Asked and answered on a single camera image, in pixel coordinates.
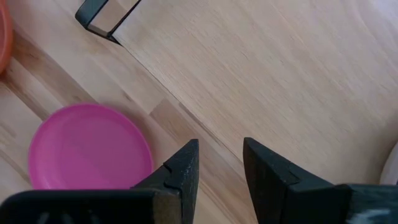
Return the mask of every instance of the wooden floor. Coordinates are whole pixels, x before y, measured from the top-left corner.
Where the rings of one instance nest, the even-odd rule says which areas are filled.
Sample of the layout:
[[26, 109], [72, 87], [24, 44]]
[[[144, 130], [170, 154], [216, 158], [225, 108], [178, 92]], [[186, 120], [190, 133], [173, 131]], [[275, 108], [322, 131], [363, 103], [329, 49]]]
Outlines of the wooden floor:
[[[118, 1], [111, 12], [131, 5]], [[80, 27], [82, 2], [8, 1], [0, 199], [30, 189], [39, 124], [87, 101], [131, 118], [157, 167], [200, 140], [195, 223], [256, 222], [245, 136], [331, 182], [378, 181], [398, 140], [396, 1], [142, 0], [115, 33], [123, 47]]]

